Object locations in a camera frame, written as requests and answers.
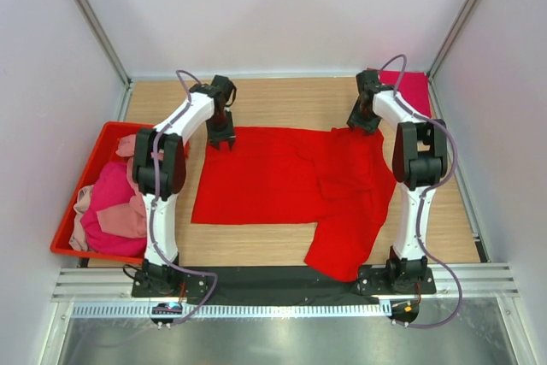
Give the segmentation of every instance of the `clothing pile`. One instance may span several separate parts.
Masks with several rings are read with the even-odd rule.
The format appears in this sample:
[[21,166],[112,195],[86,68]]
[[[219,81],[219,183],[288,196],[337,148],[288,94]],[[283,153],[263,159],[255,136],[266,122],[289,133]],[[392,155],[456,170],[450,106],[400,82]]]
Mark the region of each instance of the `clothing pile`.
[[116,154],[126,162],[108,162],[94,185],[83,187],[74,211],[74,250],[115,256],[142,256],[146,248],[146,210],[132,180],[135,135],[120,139]]

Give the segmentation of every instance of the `metal floor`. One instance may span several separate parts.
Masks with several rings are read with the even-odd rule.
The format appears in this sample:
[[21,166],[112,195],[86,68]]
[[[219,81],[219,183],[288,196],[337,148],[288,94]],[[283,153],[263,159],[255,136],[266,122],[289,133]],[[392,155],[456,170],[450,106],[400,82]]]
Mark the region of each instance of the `metal floor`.
[[[442,320],[454,299],[421,303],[420,323]],[[149,320],[72,319],[62,365],[354,365],[516,364],[495,298],[465,299],[460,314],[433,330],[404,329],[386,318],[196,320],[171,330],[151,329],[115,344]]]

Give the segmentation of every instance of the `pink towel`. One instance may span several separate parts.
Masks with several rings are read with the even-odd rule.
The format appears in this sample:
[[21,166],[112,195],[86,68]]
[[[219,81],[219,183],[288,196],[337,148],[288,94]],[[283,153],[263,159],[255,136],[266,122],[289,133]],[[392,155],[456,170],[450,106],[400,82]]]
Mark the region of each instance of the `pink towel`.
[[133,158],[126,166],[126,181],[133,189],[128,203],[118,204],[97,212],[101,229],[105,233],[127,238],[146,237],[146,208],[138,185],[132,180]]
[[[379,75],[379,81],[387,85],[395,85],[399,72],[384,70]],[[406,72],[399,90],[404,99],[416,110],[428,117],[431,116],[429,105],[429,83],[427,76],[422,72]]]
[[129,205],[134,196],[135,191],[127,181],[127,164],[124,162],[107,163],[101,171],[97,183],[93,186],[90,207],[81,218],[87,244],[93,250],[115,256],[142,256],[144,254],[146,237],[127,237],[131,233],[138,232],[135,227],[130,227],[138,219],[136,211],[132,210],[129,213],[123,211],[126,209],[124,207],[121,212],[119,209],[113,214],[107,212],[109,218],[106,219],[106,222],[103,214],[104,210],[110,208],[116,210],[116,206],[121,204]]
[[91,201],[91,189],[93,185],[86,185],[78,191],[78,196],[76,197],[76,204],[74,205],[74,211],[76,216],[74,217],[74,230],[72,236],[68,240],[68,243],[77,251],[88,251],[89,246],[87,245],[87,240],[85,239],[85,230],[82,227],[81,219],[82,215],[85,214],[87,209],[89,209],[89,203]]

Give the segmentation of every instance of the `black bracket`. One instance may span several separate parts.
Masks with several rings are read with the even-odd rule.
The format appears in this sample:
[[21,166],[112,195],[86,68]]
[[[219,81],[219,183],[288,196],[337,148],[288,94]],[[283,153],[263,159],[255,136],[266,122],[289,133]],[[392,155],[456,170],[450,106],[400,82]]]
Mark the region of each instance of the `black bracket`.
[[392,85],[383,85],[379,82],[378,70],[363,70],[356,76],[357,92],[359,97],[350,113],[347,125],[350,129],[360,128],[366,134],[373,134],[378,130],[380,118],[373,112],[373,99],[380,91],[392,90]]
[[[179,256],[173,264],[179,265]],[[148,260],[143,261],[142,267],[135,272],[132,297],[177,297],[180,295],[181,286],[185,281],[185,275],[167,265],[155,265]]]
[[[437,120],[445,126],[444,121]],[[418,151],[418,143],[427,150]],[[397,125],[391,167],[395,179],[411,191],[437,184],[448,169],[446,136],[428,122],[404,122]]]
[[[143,194],[156,192],[156,176],[152,158],[152,145],[157,131],[141,128],[135,138],[135,157],[132,178]],[[163,134],[158,144],[162,151],[160,164],[160,197],[167,201],[172,194],[180,192],[186,180],[186,159],[182,138],[178,134]]]
[[[435,294],[437,287],[432,270],[427,267],[427,258],[400,259],[391,247],[385,267],[363,266],[359,269],[357,290],[364,297],[391,296],[391,318],[410,323],[420,312],[419,296]],[[402,295],[416,295],[417,300],[397,297]]]
[[233,129],[232,113],[228,108],[235,102],[238,88],[227,77],[216,75],[210,85],[196,84],[190,89],[190,92],[205,94],[215,102],[215,112],[206,121],[209,144],[219,149],[221,142],[227,141],[228,147],[231,149],[235,143],[236,135]]

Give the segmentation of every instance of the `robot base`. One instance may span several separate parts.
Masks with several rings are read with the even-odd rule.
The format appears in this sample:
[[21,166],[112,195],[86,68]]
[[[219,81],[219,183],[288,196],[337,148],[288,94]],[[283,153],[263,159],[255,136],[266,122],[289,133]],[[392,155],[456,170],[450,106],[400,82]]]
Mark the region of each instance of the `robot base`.
[[[400,259],[393,247],[384,268],[363,266],[359,269],[358,291],[365,297],[390,296],[391,318],[401,322],[414,321],[420,312],[421,295],[437,293],[427,259]],[[409,300],[408,295],[416,295]]]
[[422,295],[437,292],[432,271],[427,267],[427,259],[422,257],[420,260],[401,260],[393,247],[385,267],[361,267],[359,281],[359,291],[364,296],[414,295],[418,286]]
[[[179,256],[173,261],[179,265]],[[154,297],[178,297],[185,275],[167,265],[155,265],[143,261],[143,266],[135,273],[132,297],[154,298]]]

